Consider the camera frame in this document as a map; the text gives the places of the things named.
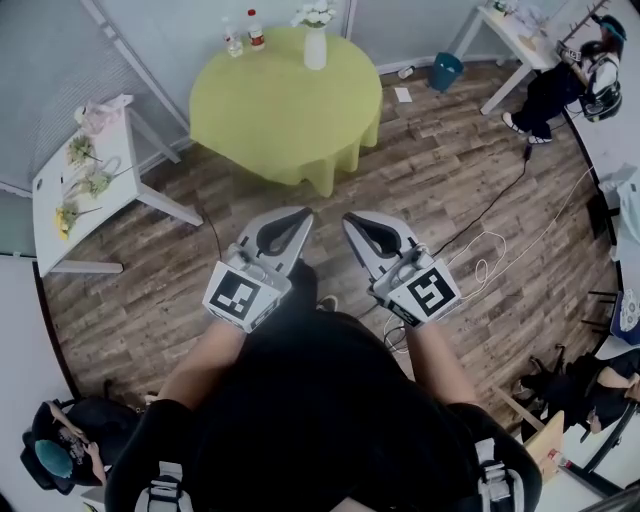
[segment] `white paper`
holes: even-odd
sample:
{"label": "white paper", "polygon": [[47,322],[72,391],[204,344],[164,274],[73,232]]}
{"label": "white paper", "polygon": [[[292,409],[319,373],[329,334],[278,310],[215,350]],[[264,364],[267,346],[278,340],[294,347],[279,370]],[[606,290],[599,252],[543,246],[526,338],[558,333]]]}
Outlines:
{"label": "white paper", "polygon": [[409,89],[406,87],[396,87],[396,96],[398,96],[398,101],[400,103],[412,103],[411,94],[409,94]]}

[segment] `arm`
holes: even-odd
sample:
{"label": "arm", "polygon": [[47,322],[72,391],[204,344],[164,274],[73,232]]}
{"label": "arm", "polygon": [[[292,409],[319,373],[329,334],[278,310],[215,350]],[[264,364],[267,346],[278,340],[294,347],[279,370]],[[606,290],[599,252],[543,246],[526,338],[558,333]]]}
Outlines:
{"label": "arm", "polygon": [[107,485],[107,474],[104,472],[104,464],[100,459],[100,449],[97,443],[90,443],[84,447],[84,451],[91,456],[91,469],[102,485]]}
{"label": "arm", "polygon": [[233,366],[246,333],[230,323],[215,320],[200,341],[171,372],[158,399],[169,399],[194,410],[202,403],[225,370]]}
{"label": "arm", "polygon": [[633,374],[630,379],[625,379],[618,372],[616,372],[613,368],[607,366],[603,369],[598,375],[597,382],[602,387],[605,388],[613,388],[613,389],[629,389],[637,382],[637,374]]}
{"label": "arm", "polygon": [[602,432],[602,424],[600,423],[600,418],[598,418],[595,409],[589,413],[589,416],[587,416],[587,423],[589,424],[589,430],[591,430],[592,434],[599,434]]}
{"label": "arm", "polygon": [[407,346],[416,382],[443,404],[478,404],[473,384],[435,322],[407,327]]}
{"label": "arm", "polygon": [[584,85],[586,88],[588,88],[589,87],[589,80],[587,80],[587,77],[582,72],[582,69],[580,68],[580,66],[578,66],[577,63],[573,62],[573,63],[569,64],[569,67],[571,68],[571,71],[573,71],[575,73],[575,75],[578,77],[578,80],[580,80],[582,82],[582,85]]}
{"label": "arm", "polygon": [[80,438],[85,443],[88,442],[84,432],[69,421],[69,418],[67,418],[65,413],[62,412],[60,407],[58,407],[53,402],[46,402],[46,403],[49,406],[49,410],[51,411],[51,416],[53,416],[54,419],[58,420],[65,427],[67,427],[74,436]]}

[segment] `yellow flower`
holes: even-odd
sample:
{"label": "yellow flower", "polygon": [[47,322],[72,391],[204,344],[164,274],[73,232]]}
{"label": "yellow flower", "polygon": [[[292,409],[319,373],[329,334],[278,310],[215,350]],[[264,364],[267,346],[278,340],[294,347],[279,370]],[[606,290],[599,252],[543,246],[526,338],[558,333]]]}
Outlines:
{"label": "yellow flower", "polygon": [[64,222],[62,208],[56,208],[55,224],[58,228],[58,236],[60,240],[69,240],[69,226]]}

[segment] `white cable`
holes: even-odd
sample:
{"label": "white cable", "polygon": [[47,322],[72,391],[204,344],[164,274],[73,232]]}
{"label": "white cable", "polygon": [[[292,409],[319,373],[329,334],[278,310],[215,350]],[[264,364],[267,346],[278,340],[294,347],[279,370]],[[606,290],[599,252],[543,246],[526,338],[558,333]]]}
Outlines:
{"label": "white cable", "polygon": [[[392,318],[394,318],[394,317],[395,317],[398,321],[400,321],[400,325],[398,325],[397,327],[394,327],[394,329],[397,329],[398,327],[401,327],[403,332],[404,332],[404,330],[405,330],[405,329],[404,329],[404,324],[403,324],[402,320],[400,320],[400,319],[399,319],[399,318],[398,318],[394,313],[391,313],[391,315],[389,315],[389,318],[387,318],[387,321],[386,321],[386,322],[385,322],[385,324],[384,324],[384,328],[382,329],[382,332],[383,332],[383,338],[382,338],[382,339],[383,339],[383,343],[385,344],[385,346],[387,345],[387,335],[388,335],[388,334],[389,334],[389,332],[390,332],[390,331],[389,331],[389,332],[387,332],[387,327],[389,327],[389,322],[391,322],[391,319],[392,319]],[[406,350],[399,350],[399,349],[397,349],[397,348],[395,347],[395,344],[394,344],[394,343],[391,343],[390,341],[389,341],[389,348],[390,348],[391,350],[393,350],[394,352],[397,352],[398,354],[408,354],[408,353],[409,353],[409,349],[408,349],[408,348],[407,348]]]}
{"label": "white cable", "polygon": [[[475,237],[473,240],[471,240],[471,242],[469,242],[469,244],[464,249],[462,249],[462,251],[460,251],[458,254],[456,254],[453,257],[453,259],[447,264],[447,267],[450,267],[451,264],[455,260],[457,260],[465,252],[467,252],[469,250],[469,247],[471,247],[476,240],[478,240],[480,237],[482,237],[482,235],[493,235],[493,236],[497,236],[498,238],[500,238],[502,240],[503,245],[504,245],[504,250],[502,251],[502,256],[500,256],[500,258],[498,259],[498,261],[494,265],[493,270],[491,272],[489,272],[489,264],[487,263],[487,260],[485,260],[484,258],[480,258],[478,260],[478,262],[476,263],[476,281],[478,283],[480,283],[480,289],[476,290],[473,293],[470,293],[469,295],[467,295],[465,297],[460,297],[460,299],[462,299],[462,300],[468,299],[468,298],[472,297],[474,294],[480,293],[482,290],[484,290],[485,286],[487,285],[487,281],[494,274],[494,272],[498,268],[498,265],[500,265],[500,262],[504,259],[505,255],[507,254],[507,241],[504,239],[504,237],[502,235],[499,235],[498,233],[494,233],[493,231],[483,231],[477,237]],[[478,277],[481,264],[484,265],[484,279],[480,279],[480,277]]]}
{"label": "white cable", "polygon": [[450,311],[448,311],[446,314],[442,315],[440,317],[440,319],[446,318],[447,316],[449,316],[451,313],[453,313],[456,309],[458,309],[459,307],[461,307],[462,305],[466,304],[467,302],[469,302],[472,298],[474,298],[476,295],[478,295],[479,293],[481,293],[487,286],[489,286],[491,283],[493,283],[496,279],[498,279],[502,274],[504,274],[507,270],[509,270],[513,265],[515,265],[516,262],[518,262],[525,254],[527,254],[527,252],[529,251],[529,249],[531,249],[534,245],[536,245],[544,235],[546,235],[549,230],[553,227],[553,225],[555,224],[555,222],[558,220],[558,217],[560,217],[560,215],[562,214],[562,212],[564,211],[565,207],[567,206],[567,203],[569,202],[569,199],[571,199],[571,196],[573,196],[573,193],[575,192],[576,188],[578,188],[578,185],[580,184],[580,182],[584,179],[584,177],[589,174],[589,172],[591,172],[591,170],[593,169],[593,166],[589,167],[589,169],[587,169],[582,176],[580,176],[580,179],[578,181],[576,181],[576,184],[573,186],[573,188],[571,189],[571,192],[569,192],[569,195],[567,196],[567,198],[564,201],[564,204],[562,205],[562,207],[560,208],[560,210],[558,211],[557,215],[553,218],[553,220],[551,221],[551,224],[549,224],[549,226],[547,227],[547,229],[545,229],[542,234],[536,238],[531,245],[529,245],[529,247],[527,247],[524,252],[518,256],[515,260],[513,260],[511,263],[509,263],[509,265],[506,266],[506,268],[504,270],[502,270],[497,276],[491,278],[491,280],[489,282],[486,283],[486,286],[483,285],[482,288],[480,288],[480,290],[473,292],[472,294],[470,294],[468,297],[463,298],[463,302],[461,302],[460,304],[458,304],[455,308],[451,309]]}

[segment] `backpack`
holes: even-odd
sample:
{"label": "backpack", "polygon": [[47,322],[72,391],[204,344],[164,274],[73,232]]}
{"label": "backpack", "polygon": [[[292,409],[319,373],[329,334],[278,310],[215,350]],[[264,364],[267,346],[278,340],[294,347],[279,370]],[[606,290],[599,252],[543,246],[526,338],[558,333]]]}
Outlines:
{"label": "backpack", "polygon": [[[611,62],[616,67],[616,81],[608,85],[597,94],[594,94],[593,85],[597,69],[606,62]],[[592,123],[604,121],[615,116],[622,106],[622,91],[618,81],[618,65],[609,57],[603,57],[594,65],[594,73],[591,76],[587,93],[580,97],[580,105],[584,117]]]}

